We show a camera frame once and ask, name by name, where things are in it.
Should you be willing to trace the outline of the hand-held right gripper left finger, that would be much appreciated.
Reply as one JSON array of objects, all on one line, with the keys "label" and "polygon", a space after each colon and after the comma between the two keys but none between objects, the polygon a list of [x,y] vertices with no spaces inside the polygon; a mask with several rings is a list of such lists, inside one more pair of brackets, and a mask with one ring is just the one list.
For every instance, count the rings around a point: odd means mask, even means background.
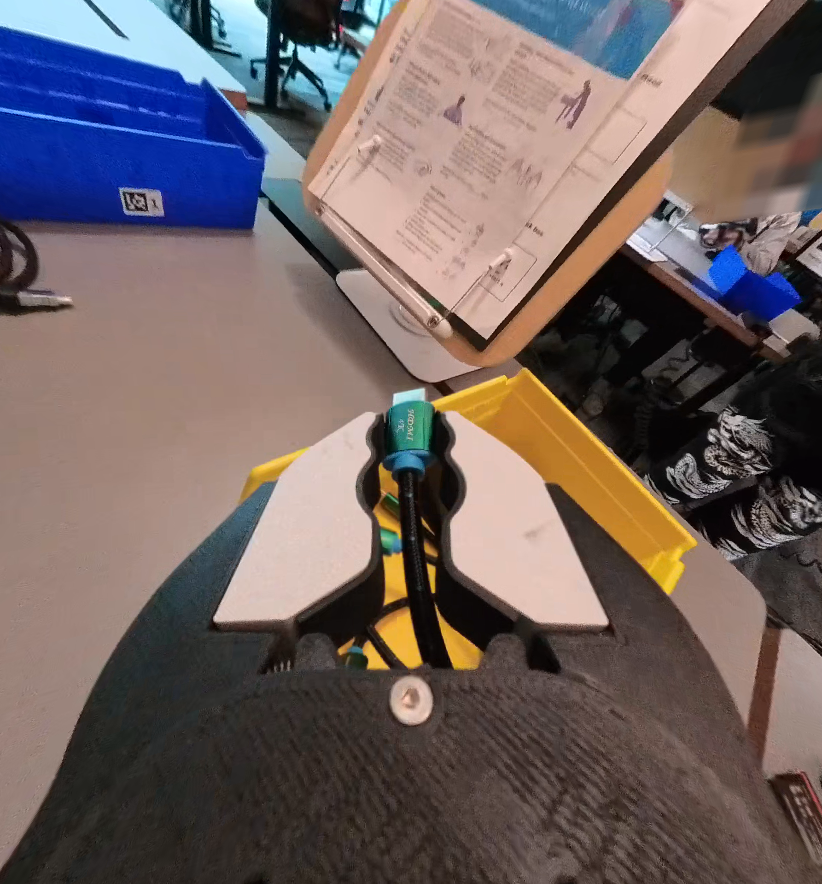
[{"label": "hand-held right gripper left finger", "polygon": [[354,634],[383,602],[383,416],[366,412],[314,444],[268,498],[214,613],[222,631]]}]

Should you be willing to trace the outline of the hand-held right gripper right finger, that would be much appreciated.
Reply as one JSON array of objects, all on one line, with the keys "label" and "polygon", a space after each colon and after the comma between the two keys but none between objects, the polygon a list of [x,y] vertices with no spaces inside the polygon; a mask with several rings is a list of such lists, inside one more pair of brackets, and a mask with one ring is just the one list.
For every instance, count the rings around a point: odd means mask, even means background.
[{"label": "hand-held right gripper right finger", "polygon": [[460,486],[447,519],[448,563],[514,622],[605,630],[608,616],[539,473],[459,412],[444,412],[443,422]]}]

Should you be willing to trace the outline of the yellow plastic bin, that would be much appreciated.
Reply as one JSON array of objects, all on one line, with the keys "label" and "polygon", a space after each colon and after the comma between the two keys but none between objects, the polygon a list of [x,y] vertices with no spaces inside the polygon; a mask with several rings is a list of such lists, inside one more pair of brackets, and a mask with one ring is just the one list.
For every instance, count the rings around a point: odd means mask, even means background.
[{"label": "yellow plastic bin", "polygon": [[[559,486],[593,518],[666,595],[675,590],[684,573],[683,556],[697,541],[531,372],[520,370],[514,378],[474,385],[435,400],[434,408],[462,414],[513,449],[544,481]],[[305,452],[301,449],[252,469],[239,502],[262,484],[277,480]],[[441,615],[439,623],[455,667],[474,669],[483,653]],[[402,662],[420,665],[406,609],[390,613],[376,628],[383,644]]]}]

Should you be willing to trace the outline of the blue plastic bin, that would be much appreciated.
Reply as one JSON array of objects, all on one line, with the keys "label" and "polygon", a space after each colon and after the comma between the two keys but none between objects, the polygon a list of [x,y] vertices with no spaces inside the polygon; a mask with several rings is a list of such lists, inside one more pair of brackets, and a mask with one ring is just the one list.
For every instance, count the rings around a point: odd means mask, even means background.
[{"label": "blue plastic bin", "polygon": [[207,80],[0,26],[0,216],[254,227],[267,149]]},{"label": "blue plastic bin", "polygon": [[787,311],[796,308],[801,296],[779,272],[768,277],[748,269],[737,250],[720,251],[708,271],[716,300],[734,315],[748,314],[769,324]]}]

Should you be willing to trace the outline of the wooden document stand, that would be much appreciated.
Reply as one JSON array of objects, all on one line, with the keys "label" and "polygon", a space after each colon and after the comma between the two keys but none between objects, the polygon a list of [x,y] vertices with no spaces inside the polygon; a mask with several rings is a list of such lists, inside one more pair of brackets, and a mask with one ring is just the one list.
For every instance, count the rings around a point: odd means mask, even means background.
[{"label": "wooden document stand", "polygon": [[[334,140],[343,130],[358,102],[396,21],[409,2],[398,2],[374,34],[337,107],[319,134],[306,162],[302,179],[306,207],[323,223],[321,211],[308,192]],[[387,344],[405,369],[418,380],[435,383],[472,370],[493,368],[518,355],[549,321],[571,300],[596,271],[626,242],[650,215],[669,187],[671,147],[679,135],[713,98],[803,7],[803,2],[767,2],[768,6],[737,40],[725,59],[694,90],[664,129],[610,190],[593,217],[584,224],[533,293],[510,322],[483,351],[464,339],[433,337],[428,328],[373,277],[360,260],[334,235],[361,265],[358,270],[339,271],[338,289]]]}]

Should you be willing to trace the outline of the wooden background table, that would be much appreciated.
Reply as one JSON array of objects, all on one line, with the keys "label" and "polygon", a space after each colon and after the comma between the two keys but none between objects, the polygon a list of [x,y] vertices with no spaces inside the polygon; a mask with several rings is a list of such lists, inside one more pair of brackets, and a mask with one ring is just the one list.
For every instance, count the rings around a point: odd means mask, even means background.
[{"label": "wooden background table", "polygon": [[822,327],[803,315],[803,308],[786,311],[767,326],[729,312],[716,300],[710,261],[696,239],[693,205],[666,190],[654,212],[626,239],[621,252],[702,314],[705,326],[719,328],[756,355],[778,361],[804,340],[822,337]]}]

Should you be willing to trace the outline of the clear acrylic stand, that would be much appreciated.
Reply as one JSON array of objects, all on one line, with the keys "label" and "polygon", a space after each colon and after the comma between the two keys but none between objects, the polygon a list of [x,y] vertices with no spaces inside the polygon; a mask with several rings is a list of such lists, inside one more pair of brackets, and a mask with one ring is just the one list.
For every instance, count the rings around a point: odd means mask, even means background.
[{"label": "clear acrylic stand", "polygon": [[664,243],[682,226],[693,207],[689,201],[667,191],[656,208],[626,239],[626,248],[648,262],[667,261]]}]

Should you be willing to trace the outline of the printed instruction sheet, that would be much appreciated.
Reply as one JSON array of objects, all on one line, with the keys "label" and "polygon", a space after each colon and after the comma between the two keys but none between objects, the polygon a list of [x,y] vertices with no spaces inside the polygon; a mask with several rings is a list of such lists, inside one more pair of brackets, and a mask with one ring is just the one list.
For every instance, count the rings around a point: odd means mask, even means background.
[{"label": "printed instruction sheet", "polygon": [[308,192],[483,351],[767,2],[409,2]]}]

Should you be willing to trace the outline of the black red printed card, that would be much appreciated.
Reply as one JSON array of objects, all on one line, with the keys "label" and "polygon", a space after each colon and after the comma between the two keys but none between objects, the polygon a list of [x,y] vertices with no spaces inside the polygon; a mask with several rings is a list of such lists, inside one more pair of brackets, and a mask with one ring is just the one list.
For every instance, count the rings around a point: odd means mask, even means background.
[{"label": "black red printed card", "polygon": [[822,802],[802,771],[773,775],[770,787],[816,868],[822,869]]}]

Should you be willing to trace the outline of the black office chair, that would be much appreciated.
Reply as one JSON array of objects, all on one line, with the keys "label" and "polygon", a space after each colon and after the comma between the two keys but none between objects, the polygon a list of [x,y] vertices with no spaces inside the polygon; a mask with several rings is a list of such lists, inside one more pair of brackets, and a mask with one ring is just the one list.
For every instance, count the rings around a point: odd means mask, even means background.
[{"label": "black office chair", "polygon": [[297,76],[318,93],[325,111],[332,102],[321,77],[300,57],[300,50],[330,50],[340,32],[340,1],[254,1],[267,20],[266,55],[249,61],[249,74],[257,81],[263,71],[263,96],[259,106],[281,111],[281,100]]}]

